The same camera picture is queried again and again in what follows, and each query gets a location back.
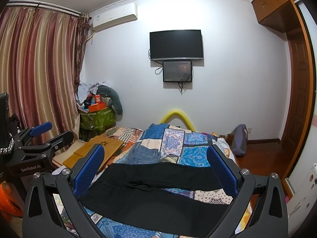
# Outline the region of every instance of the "metal screw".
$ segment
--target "metal screw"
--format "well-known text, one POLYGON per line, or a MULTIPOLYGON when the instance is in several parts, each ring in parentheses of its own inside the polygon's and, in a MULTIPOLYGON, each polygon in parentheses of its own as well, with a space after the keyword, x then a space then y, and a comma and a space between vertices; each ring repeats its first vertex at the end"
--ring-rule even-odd
POLYGON ((40 173, 39 172, 37 172, 37 173, 35 173, 34 175, 33 175, 33 178, 39 178, 40 177, 40 173))
POLYGON ((274 179, 277 179, 277 178, 278 178, 278 174, 277 174, 277 173, 272 173, 271 175, 272 175, 272 177, 273 177, 274 179))
POLYGON ((248 169, 246 169, 246 168, 243 168, 243 169, 241 170, 241 173, 242 173, 243 175, 245 175, 245 176, 248 176, 248 175, 250 174, 250 171, 249 171, 248 169))
POLYGON ((70 169, 69 168, 65 168, 65 169, 62 170, 61 173, 66 176, 66 175, 68 175, 70 173, 70 169))

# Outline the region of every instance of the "display screen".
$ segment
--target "display screen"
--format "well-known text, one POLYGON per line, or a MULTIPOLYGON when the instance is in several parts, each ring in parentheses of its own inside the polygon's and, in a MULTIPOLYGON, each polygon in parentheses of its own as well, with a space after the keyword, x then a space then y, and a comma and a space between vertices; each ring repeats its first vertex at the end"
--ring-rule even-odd
POLYGON ((203 59, 200 30, 150 32, 151 60, 203 59))
POLYGON ((190 61, 163 62, 163 82, 191 82, 190 61))

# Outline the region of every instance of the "wall-mounted air conditioner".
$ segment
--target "wall-mounted air conditioner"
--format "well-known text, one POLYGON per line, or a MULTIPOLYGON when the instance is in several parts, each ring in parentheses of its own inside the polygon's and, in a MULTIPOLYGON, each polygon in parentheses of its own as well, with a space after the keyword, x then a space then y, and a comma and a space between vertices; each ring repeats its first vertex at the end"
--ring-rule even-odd
POLYGON ((125 4, 94 16, 94 31, 98 32, 133 20, 137 20, 137 6, 135 3, 125 4))

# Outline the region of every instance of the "curtain rod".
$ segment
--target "curtain rod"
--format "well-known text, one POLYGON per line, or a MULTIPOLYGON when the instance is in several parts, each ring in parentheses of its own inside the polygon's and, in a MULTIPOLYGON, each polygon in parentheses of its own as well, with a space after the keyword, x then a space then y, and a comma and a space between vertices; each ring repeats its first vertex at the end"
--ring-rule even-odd
POLYGON ((51 4, 51 3, 47 3, 47 2, 41 2, 41 1, 34 1, 34 0, 10 0, 7 3, 7 6, 31 6, 31 7, 40 7, 40 8, 46 8, 46 9, 51 9, 51 10, 55 10, 55 11, 60 11, 60 12, 64 12, 76 17, 79 17, 79 15, 81 14, 78 11, 63 7, 63 6, 59 6, 59 5, 55 5, 55 4, 51 4))

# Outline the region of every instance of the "black tv screen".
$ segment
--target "black tv screen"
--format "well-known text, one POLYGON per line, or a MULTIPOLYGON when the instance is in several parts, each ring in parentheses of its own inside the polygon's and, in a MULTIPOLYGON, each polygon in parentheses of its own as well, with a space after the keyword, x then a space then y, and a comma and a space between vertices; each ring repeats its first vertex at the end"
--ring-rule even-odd
POLYGON ((151 60, 202 60, 200 30, 150 32, 151 60))

